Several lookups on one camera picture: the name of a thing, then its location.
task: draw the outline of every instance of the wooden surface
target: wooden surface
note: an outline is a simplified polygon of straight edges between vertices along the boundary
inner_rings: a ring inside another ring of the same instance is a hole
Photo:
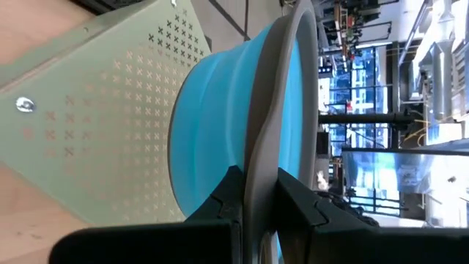
[[[0,65],[90,18],[68,0],[0,0]],[[0,164],[0,264],[46,264],[62,236],[85,226]]]
[[[92,17],[68,0],[0,0],[0,65]]]
[[[61,237],[85,226],[0,164],[0,264],[46,264]]]

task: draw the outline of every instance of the black pole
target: black pole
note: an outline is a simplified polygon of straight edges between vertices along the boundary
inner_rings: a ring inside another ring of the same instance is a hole
[[[404,113],[398,114],[321,114],[320,124],[379,124],[409,125],[414,117]]]

